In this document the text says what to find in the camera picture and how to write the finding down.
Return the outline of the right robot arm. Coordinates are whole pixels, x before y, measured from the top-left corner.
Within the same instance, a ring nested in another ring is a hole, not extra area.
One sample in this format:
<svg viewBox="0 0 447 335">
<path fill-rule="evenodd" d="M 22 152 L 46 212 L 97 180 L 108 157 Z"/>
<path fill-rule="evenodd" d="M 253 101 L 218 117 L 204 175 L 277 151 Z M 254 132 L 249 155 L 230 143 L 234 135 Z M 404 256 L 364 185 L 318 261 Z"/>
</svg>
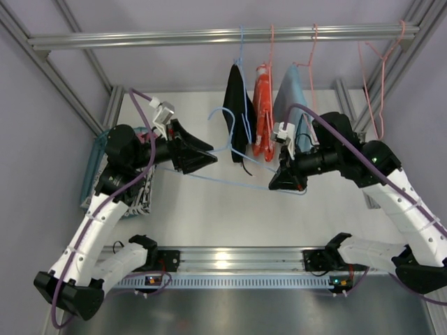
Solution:
<svg viewBox="0 0 447 335">
<path fill-rule="evenodd" d="M 272 139 L 281 145 L 281 151 L 269 188 L 305 191 L 310 176 L 338 171 L 380 206 L 404 243 L 389 244 L 341 232 L 311 258 L 307 270 L 360 265 L 386 271 L 418 294 L 446 287 L 446 229 L 424 207 L 392 150 L 377 140 L 362 141 L 349 118 L 339 112 L 322 114 L 312 126 L 316 146 L 298 144 L 295 124 L 274 125 Z"/>
</svg>

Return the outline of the pink camouflage trousers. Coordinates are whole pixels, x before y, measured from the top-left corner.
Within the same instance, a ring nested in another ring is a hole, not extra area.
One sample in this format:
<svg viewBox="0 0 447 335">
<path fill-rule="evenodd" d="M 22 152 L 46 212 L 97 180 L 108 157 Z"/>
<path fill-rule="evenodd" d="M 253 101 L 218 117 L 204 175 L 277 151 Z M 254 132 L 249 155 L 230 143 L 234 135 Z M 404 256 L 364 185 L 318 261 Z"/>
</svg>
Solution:
<svg viewBox="0 0 447 335">
<path fill-rule="evenodd" d="M 153 134 L 151 130 L 148 130 L 145 127 L 137 127 L 134 128 L 133 130 L 141 144 L 151 142 L 151 135 L 153 135 L 154 138 L 156 138 L 156 135 Z"/>
</svg>

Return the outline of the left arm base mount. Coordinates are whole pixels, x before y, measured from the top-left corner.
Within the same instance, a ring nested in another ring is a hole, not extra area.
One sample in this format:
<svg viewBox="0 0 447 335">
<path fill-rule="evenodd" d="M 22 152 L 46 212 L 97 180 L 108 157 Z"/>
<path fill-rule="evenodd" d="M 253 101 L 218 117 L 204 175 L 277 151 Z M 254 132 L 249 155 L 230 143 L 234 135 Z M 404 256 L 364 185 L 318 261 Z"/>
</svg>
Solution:
<svg viewBox="0 0 447 335">
<path fill-rule="evenodd" d="M 167 271 L 176 272 L 180 264 L 181 252 L 179 250 L 158 250 L 149 252 L 146 263 L 136 271 Z"/>
</svg>

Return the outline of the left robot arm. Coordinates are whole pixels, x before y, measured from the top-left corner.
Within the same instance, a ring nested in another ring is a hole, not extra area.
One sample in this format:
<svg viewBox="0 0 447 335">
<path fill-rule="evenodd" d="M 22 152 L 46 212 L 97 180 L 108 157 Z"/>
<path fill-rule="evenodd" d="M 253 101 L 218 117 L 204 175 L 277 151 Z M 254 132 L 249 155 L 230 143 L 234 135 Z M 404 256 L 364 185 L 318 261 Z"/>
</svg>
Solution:
<svg viewBox="0 0 447 335">
<path fill-rule="evenodd" d="M 145 235 L 129 239 L 121 250 L 98 261 L 111 232 L 137 198 L 153 165 L 171 161 L 176 171 L 190 174 L 216 163 L 213 146 L 188 133 L 177 119 L 165 136 L 141 142 L 134 129 L 115 126 L 107 135 L 108 164 L 102 172 L 80 227 L 50 270 L 40 271 L 34 286 L 52 309 L 90 320 L 109 291 L 135 270 L 157 270 L 158 245 Z"/>
</svg>

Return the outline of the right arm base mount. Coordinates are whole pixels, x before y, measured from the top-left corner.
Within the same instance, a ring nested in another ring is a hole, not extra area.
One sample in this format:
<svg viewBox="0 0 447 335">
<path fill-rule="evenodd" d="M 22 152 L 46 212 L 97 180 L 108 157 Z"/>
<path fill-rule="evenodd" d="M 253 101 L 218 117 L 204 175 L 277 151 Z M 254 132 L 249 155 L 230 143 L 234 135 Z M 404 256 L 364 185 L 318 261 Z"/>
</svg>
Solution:
<svg viewBox="0 0 447 335">
<path fill-rule="evenodd" d="M 342 260 L 337 251 L 325 248 L 304 250 L 302 252 L 307 272 L 348 271 L 349 266 Z"/>
</svg>

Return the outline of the black white print trousers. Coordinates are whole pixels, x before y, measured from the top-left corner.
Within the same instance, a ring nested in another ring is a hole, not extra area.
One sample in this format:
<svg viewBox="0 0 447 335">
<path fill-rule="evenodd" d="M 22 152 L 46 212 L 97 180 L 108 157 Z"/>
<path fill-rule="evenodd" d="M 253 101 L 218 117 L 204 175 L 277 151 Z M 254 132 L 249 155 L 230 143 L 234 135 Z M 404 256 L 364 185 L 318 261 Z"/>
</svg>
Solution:
<svg viewBox="0 0 447 335">
<path fill-rule="evenodd" d="M 88 210 L 91 198 L 102 191 L 106 195 L 114 193 L 130 181 L 134 180 L 144 167 L 135 171 L 126 172 L 119 167 L 111 167 L 104 158 L 101 164 L 94 168 L 88 168 L 82 185 L 80 207 Z M 120 193 L 117 199 L 125 202 L 129 208 L 122 218 L 131 218 L 139 215 L 148 215 L 151 211 L 152 184 L 156 166 L 153 165 L 149 172 L 139 182 Z"/>
</svg>

